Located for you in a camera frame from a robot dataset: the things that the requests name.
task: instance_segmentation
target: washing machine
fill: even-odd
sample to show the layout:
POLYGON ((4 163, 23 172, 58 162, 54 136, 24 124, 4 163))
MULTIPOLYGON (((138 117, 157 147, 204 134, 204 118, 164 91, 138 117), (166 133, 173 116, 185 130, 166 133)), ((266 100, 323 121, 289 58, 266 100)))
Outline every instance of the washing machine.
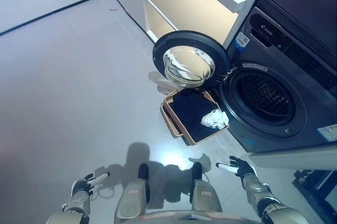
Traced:
POLYGON ((248 152, 337 141, 336 70, 258 7, 227 50, 180 30, 156 42, 153 62, 177 85, 210 91, 248 152))
POLYGON ((337 140, 336 70, 279 23, 254 7, 227 54, 212 94, 248 152, 337 140))

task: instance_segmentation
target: white cloth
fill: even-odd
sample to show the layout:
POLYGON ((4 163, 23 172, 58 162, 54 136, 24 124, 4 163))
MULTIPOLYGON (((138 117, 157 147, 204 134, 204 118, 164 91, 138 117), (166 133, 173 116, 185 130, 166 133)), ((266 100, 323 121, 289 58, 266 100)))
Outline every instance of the white cloth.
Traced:
POLYGON ((220 109, 215 109, 202 117, 200 123, 206 127, 223 129, 228 125, 228 122, 227 114, 220 109))

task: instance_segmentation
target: dark gray appliance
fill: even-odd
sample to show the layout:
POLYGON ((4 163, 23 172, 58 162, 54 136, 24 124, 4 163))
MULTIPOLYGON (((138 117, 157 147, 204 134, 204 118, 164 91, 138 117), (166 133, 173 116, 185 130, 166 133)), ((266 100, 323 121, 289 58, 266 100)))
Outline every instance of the dark gray appliance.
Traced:
POLYGON ((337 140, 336 71, 320 55, 257 7, 227 53, 233 71, 212 93, 247 151, 337 140))
POLYGON ((336 69, 337 0, 257 0, 256 5, 336 69))

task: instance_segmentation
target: floor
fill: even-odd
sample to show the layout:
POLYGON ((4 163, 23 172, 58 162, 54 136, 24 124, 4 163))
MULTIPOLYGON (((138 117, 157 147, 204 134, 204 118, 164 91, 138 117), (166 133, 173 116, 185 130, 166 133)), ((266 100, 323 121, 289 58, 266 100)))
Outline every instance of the floor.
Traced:
MULTIPOLYGON (((215 167, 229 155, 248 160, 230 133, 193 147, 171 137, 159 111, 164 95, 149 79, 152 48, 116 0, 91 0, 0 37, 0 223, 45 223, 74 180, 106 171, 91 223, 112 223, 142 162, 148 211, 189 209, 184 181, 196 160, 224 212, 259 220, 240 179, 215 167)), ((284 204, 323 223, 291 185, 294 170, 257 171, 284 204)))

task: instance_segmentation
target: sticker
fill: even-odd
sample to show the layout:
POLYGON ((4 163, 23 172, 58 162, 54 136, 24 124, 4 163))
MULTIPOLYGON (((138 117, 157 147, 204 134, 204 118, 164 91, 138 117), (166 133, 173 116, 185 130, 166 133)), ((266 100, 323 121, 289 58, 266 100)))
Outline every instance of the sticker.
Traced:
POLYGON ((239 49, 239 51, 243 51, 244 47, 249 43, 250 39, 246 37, 241 31, 238 33, 234 40, 234 45, 236 48, 239 49))
POLYGON ((318 128, 317 131, 328 141, 337 141, 337 124, 318 128))
POLYGON ((141 220, 153 220, 153 219, 160 219, 160 218, 170 218, 175 217, 176 212, 157 212, 157 213, 150 213, 148 215, 143 215, 141 220))
POLYGON ((127 192, 128 194, 138 194, 139 191, 138 190, 130 190, 127 192))
POLYGON ((207 212, 206 215, 213 219, 244 220, 241 217, 230 216, 222 212, 207 212))
POLYGON ((211 196, 212 194, 209 191, 202 191, 201 195, 211 196))
POLYGON ((255 69, 259 69, 262 70, 264 72, 268 71, 268 67, 262 66, 262 65, 257 65, 257 64, 252 64, 252 63, 243 63, 242 64, 243 68, 255 68, 255 69))

